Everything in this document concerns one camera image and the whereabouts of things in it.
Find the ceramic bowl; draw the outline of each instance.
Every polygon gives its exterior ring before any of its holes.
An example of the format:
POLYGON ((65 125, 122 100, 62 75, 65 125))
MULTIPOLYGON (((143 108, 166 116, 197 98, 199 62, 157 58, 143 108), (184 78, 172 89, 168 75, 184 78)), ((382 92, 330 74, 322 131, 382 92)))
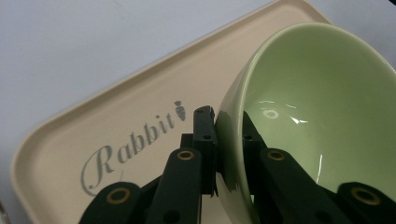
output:
POLYGON ((357 181, 396 199, 396 74, 356 36, 300 23, 263 43, 216 120, 219 196, 235 223, 256 223, 242 153, 246 111, 268 147, 288 151, 331 191, 357 181))

